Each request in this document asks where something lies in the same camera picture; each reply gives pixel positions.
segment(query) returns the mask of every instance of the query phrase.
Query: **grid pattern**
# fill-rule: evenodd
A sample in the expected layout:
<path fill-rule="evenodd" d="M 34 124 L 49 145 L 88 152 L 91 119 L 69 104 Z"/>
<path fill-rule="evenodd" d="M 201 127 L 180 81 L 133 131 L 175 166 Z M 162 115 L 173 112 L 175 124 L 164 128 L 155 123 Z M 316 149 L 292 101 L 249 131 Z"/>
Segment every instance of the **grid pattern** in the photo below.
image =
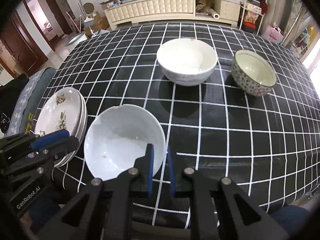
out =
<path fill-rule="evenodd" d="M 219 60 L 205 83 L 181 87 L 168 81 L 156 60 L 159 46 L 191 37 L 216 49 Z M 256 52 L 275 69 L 277 84 L 256 98 L 231 76 L 233 55 Z M 318 185 L 320 102 L 310 78 L 287 49 L 232 28 L 203 24 L 146 24 L 80 43 L 52 79 L 36 111 L 56 91 L 72 86 L 86 100 L 88 127 L 105 109 L 135 104 L 161 123 L 166 146 L 213 179 L 229 176 L 266 211 Z M 52 179 L 76 194 L 92 179 L 83 147 Z M 153 179 L 153 195 L 137 199 L 135 221 L 187 228 L 188 199 L 172 199 L 166 156 Z"/>

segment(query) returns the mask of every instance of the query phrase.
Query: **ceramic bowl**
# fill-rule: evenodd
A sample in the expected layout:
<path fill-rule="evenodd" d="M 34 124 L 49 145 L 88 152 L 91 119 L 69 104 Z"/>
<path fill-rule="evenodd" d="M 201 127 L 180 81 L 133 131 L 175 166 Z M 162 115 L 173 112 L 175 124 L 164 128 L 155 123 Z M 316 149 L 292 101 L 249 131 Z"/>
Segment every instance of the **ceramic bowl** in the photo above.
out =
<path fill-rule="evenodd" d="M 60 89 L 44 104 L 36 124 L 35 133 L 44 135 L 66 129 L 76 134 L 81 112 L 81 97 L 72 87 Z"/>
<path fill-rule="evenodd" d="M 207 43 L 195 39 L 174 39 L 162 44 L 157 60 L 165 76 L 178 85 L 196 86 L 213 72 L 218 56 Z"/>
<path fill-rule="evenodd" d="M 232 61 L 232 77 L 250 95 L 266 95 L 276 84 L 276 73 L 270 64 L 250 50 L 238 50 Z"/>
<path fill-rule="evenodd" d="M 153 176 L 162 165 L 165 136 L 158 120 L 135 105 L 113 106 L 91 124 L 84 140 L 84 158 L 95 178 L 116 178 L 154 145 Z"/>

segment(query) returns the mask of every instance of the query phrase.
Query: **white plate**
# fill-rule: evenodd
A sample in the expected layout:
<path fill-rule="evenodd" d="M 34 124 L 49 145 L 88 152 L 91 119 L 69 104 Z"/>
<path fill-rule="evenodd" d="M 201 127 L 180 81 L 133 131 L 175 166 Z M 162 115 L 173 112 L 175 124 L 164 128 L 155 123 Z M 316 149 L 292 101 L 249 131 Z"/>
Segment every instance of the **white plate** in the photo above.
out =
<path fill-rule="evenodd" d="M 74 135 L 81 112 L 81 97 L 78 90 L 65 87 L 54 93 L 44 104 L 35 133 L 43 135 L 66 129 L 70 135 Z"/>
<path fill-rule="evenodd" d="M 81 94 L 80 94 L 80 96 L 81 96 L 81 103 L 82 103 L 81 116 L 80 116 L 79 126 L 78 126 L 78 129 L 77 129 L 76 135 L 75 135 L 75 137 L 78 138 L 78 140 L 79 140 L 79 146 L 78 146 L 77 150 L 67 154 L 59 163 L 57 163 L 55 165 L 55 167 L 61 167 L 61 166 L 65 165 L 65 164 L 67 164 L 69 161 L 71 161 L 72 158 L 78 152 L 78 150 L 79 150 L 79 148 L 80 148 L 80 146 L 82 144 L 82 141 L 83 141 L 83 138 L 84 138 L 84 134 L 85 134 L 85 130 L 87 128 L 88 112 L 87 112 L 87 106 L 85 104 L 84 97 Z"/>
<path fill-rule="evenodd" d="M 84 140 L 84 158 L 95 178 L 113 179 L 145 155 L 148 143 L 154 145 L 154 176 L 166 151 L 160 123 L 140 106 L 113 106 L 103 111 L 89 127 Z"/>

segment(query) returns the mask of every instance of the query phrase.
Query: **floral pattern bowl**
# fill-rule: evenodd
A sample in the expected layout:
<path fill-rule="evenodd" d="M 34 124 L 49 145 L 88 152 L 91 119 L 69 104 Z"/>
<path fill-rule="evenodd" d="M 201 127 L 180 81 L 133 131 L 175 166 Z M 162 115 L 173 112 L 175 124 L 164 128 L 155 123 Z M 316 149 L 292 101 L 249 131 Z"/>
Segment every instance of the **floral pattern bowl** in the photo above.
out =
<path fill-rule="evenodd" d="M 270 64 L 250 50 L 238 50 L 232 61 L 232 77 L 250 95 L 265 96 L 276 84 L 276 72 Z"/>

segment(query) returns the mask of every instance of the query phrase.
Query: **paper towel roll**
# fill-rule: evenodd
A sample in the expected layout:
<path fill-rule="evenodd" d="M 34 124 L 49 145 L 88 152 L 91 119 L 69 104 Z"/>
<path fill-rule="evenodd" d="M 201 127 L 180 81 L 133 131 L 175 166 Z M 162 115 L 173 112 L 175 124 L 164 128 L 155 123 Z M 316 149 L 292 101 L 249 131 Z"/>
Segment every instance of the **paper towel roll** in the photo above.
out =
<path fill-rule="evenodd" d="M 216 20 L 219 20 L 220 19 L 220 15 L 213 9 L 209 9 L 210 10 L 210 13 L 212 15 L 212 17 Z"/>

